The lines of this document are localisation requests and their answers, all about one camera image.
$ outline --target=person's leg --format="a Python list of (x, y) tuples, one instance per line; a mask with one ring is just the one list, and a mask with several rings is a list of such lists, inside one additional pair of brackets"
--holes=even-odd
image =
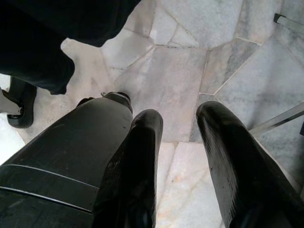
[(0, 72), (64, 94), (75, 70), (60, 49), (65, 37), (5, 2), (0, 3), (0, 19)]

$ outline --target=gray marble tile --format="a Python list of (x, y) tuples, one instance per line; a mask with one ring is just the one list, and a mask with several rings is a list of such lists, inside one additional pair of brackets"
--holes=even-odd
[(304, 35), (281, 25), (276, 27), (275, 35), (304, 67)]
[(28, 129), (18, 129), (25, 143), (73, 110), (83, 98), (101, 97), (101, 92), (114, 90), (99, 48), (72, 40), (63, 51), (75, 63), (75, 72), (67, 85), (67, 93), (51, 95), (45, 89), (38, 89), (34, 103), (34, 123)]
[(233, 39), (242, 0), (160, 0), (169, 13), (199, 42), (214, 48)]
[(202, 144), (178, 144), (166, 183), (157, 228), (219, 228), (222, 218)]
[(285, 0), (280, 14), (304, 25), (303, 12), (304, 12), (303, 0)]
[(5, 114), (0, 114), (0, 165), (24, 146), (17, 130), (9, 125)]
[(211, 50), (200, 91), (214, 94), (258, 48), (255, 43), (236, 38)]
[(134, 115), (152, 108), (164, 119), (162, 139), (188, 141), (207, 51), (158, 46), (114, 83), (131, 97)]
[(161, 143), (157, 164), (156, 208), (159, 206), (162, 194), (166, 187), (166, 180), (174, 157), (175, 147), (176, 143), (174, 142)]
[(272, 37), (216, 93), (248, 127), (261, 124), (304, 100), (304, 71)]
[(300, 185), (304, 185), (304, 117), (285, 123), (256, 138)]
[(149, 37), (155, 6), (155, 0), (142, 0), (128, 17), (124, 28), (146, 38)]
[(273, 34), (275, 13), (280, 13), (283, 0), (244, 0), (237, 24), (236, 37), (264, 43)]
[[(304, 25), (303, 12), (303, 0), (285, 0), (281, 10), (282, 15)], [(304, 35), (281, 25), (277, 25), (275, 35), (304, 66)]]
[(156, 7), (150, 37), (156, 45), (167, 45), (176, 30), (177, 22), (162, 7)]
[[(199, 98), (198, 98), (196, 109), (198, 108), (198, 106), (200, 106), (202, 103), (204, 103), (206, 101), (218, 101), (218, 99), (214, 95), (200, 94)], [(197, 142), (197, 143), (202, 142), (200, 130), (199, 130), (197, 120), (196, 120), (196, 114), (194, 114), (194, 117), (193, 117), (193, 124), (192, 124), (192, 129), (191, 129), (191, 134), (190, 134), (190, 142)]]

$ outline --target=marble floor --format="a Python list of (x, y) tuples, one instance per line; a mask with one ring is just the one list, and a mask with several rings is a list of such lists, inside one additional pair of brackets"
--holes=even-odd
[[(304, 101), (304, 36), (273, 22), (281, 13), (304, 24), (303, 11), (302, 0), (142, 0), (101, 48), (64, 41), (76, 65), (67, 94), (38, 89), (28, 129), (12, 129), (0, 116), (7, 132), (0, 134), (0, 163), (82, 98), (122, 91), (134, 115), (153, 108), (164, 119), (157, 228), (224, 228), (196, 108), (220, 101), (250, 129)], [(0, 77), (0, 85), (8, 79)], [(304, 185), (303, 122), (256, 136), (297, 190)]]

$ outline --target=black trousers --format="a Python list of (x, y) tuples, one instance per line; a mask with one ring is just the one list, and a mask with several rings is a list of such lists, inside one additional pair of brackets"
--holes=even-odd
[(0, 0), (0, 73), (64, 94), (75, 66), (65, 38), (101, 47), (139, 0)]

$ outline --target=metal bar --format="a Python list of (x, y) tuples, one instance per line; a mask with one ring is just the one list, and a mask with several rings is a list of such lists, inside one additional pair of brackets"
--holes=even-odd
[(0, 87), (0, 113), (20, 115), (21, 108), (11, 100), (9, 100), (4, 94)]
[(252, 128), (249, 132), (253, 135), (261, 134), (263, 132), (267, 132), (271, 129), (274, 129), (282, 124), (285, 124), (297, 117), (304, 115), (304, 102), (300, 103), (296, 107), (289, 109), (288, 111), (277, 115), (276, 117)]
[(277, 14), (277, 19), (275, 19), (275, 22), (289, 29), (292, 29), (296, 32), (304, 34), (304, 25), (301, 25), (293, 20), (290, 20), (283, 15)]

